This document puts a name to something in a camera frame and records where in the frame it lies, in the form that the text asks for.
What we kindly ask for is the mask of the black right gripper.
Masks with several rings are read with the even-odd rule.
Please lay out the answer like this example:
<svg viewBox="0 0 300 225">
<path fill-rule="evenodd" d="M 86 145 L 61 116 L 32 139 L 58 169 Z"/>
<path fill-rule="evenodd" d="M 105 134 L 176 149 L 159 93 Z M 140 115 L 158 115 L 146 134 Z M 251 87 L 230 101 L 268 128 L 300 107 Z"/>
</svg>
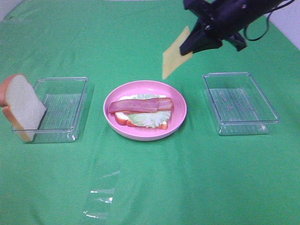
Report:
<svg viewBox="0 0 300 225">
<path fill-rule="evenodd" d="M 217 49 L 226 40 L 237 51 L 247 47 L 239 31 L 277 7 L 281 0 L 185 0 L 184 8 L 198 19 L 180 46 L 181 55 Z"/>
</svg>

